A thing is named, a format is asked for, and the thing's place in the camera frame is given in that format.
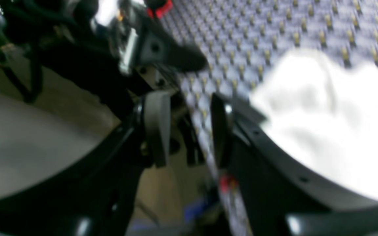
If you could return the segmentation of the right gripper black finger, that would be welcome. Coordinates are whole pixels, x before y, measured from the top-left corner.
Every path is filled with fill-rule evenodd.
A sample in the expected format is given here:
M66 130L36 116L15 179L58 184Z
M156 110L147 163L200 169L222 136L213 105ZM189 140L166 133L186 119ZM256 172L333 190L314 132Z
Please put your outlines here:
M0 200L9 236L123 236L146 168L169 158L171 98L142 96L131 115L96 148L54 177Z
M153 20L142 20L141 42L137 51L137 65L156 63L170 66L179 72L205 69L208 61L195 44L180 44Z
M239 184L255 236L378 236L378 201L294 160L247 102L212 95L214 158Z

